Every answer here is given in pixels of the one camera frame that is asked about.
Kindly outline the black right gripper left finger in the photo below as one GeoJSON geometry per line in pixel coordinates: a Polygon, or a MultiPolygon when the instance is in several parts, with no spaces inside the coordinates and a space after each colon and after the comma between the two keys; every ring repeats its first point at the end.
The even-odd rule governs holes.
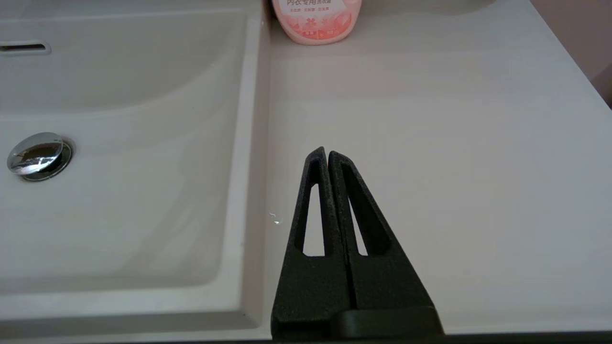
{"type": "Polygon", "coordinates": [[[348,341],[346,320],[355,304],[346,243],[348,203],[332,176],[332,155],[323,147],[305,159],[271,313],[275,341],[348,341]],[[304,253],[313,187],[319,194],[322,256],[304,253]]]}

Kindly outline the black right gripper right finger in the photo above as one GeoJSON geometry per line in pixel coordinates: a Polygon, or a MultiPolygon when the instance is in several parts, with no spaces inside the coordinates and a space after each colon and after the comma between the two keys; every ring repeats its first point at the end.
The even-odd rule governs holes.
{"type": "Polygon", "coordinates": [[[334,337],[444,335],[435,305],[358,168],[328,157],[342,235],[349,307],[331,320],[334,337]]]}

